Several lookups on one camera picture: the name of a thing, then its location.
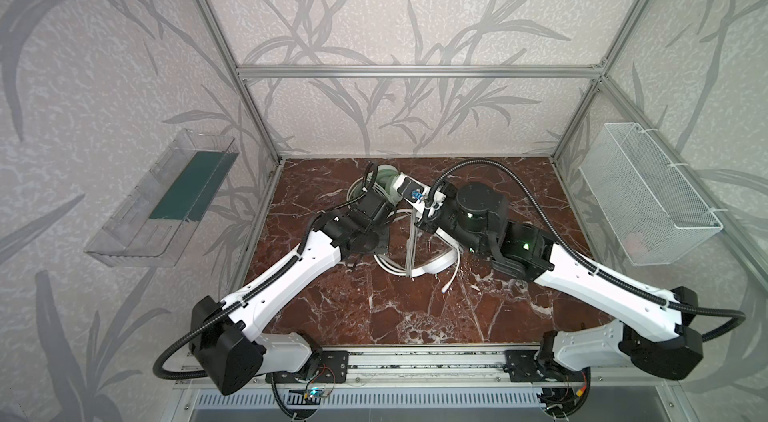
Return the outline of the white headphones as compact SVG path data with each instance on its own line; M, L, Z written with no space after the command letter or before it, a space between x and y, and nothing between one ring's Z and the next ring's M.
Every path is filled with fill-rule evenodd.
M384 255L373 255L374 261L393 276L413 279L448 271L452 273L449 277L452 281L460 267L463 249L440 230L434 234L424 232L415 222L412 209L396 209L389 228L406 229L408 234L393 255L388 251Z

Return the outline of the mint green headphones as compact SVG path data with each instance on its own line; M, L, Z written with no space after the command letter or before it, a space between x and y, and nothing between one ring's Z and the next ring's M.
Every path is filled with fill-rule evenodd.
M384 196L392 205L398 206L403 197L397 192L394 187L396 179L400 176L400 171L390 164L383 164L378 166L376 178L373 189ZM347 200L352 200L360 196L364 190L365 184L370 182L372 173L368 172L366 176L358 178L352 186L348 189L346 194Z

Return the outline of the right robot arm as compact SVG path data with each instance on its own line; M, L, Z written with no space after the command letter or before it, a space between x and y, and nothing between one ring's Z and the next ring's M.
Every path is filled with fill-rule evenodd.
M612 316L597 328L547 333L538 350L542 368L576 372L633 365L658 378L682 380L702 361L705 343L745 322L741 310L699 305L697 293L687 287L646 285L588 258L568 245L550 220L544 229L511 221L506 196L485 183L449 183L450 174L476 165L499 170L534 198L508 167L484 158L455 164L432 185L402 176L395 187L416 211L419 229L448 236L496 272L555 289Z

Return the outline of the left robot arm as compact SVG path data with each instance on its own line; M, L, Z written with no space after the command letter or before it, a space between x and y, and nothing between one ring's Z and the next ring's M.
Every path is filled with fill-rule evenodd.
M165 349L153 364L162 380L208 378L231 395L256 376L307 374L322 350L309 336L275 335L265 327L299 292L351 256L372 254L384 234L399 195L398 170L371 162L358 196L317 212L304 236L278 262L241 289L216 301L206 296L192 310L189 333Z

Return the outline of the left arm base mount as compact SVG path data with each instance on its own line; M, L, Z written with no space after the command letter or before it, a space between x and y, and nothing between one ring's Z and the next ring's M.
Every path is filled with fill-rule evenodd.
M323 350L313 354L298 372L276 372L268 374L266 381L276 384L298 384L306 382L344 383L350 368L350 353L342 350Z

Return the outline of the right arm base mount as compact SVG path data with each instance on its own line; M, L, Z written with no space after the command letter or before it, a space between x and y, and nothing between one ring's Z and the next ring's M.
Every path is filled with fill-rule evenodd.
M591 382L591 371L571 371L555 363L539 362L537 349L512 349L504 352L503 371L511 382L558 383L583 386Z

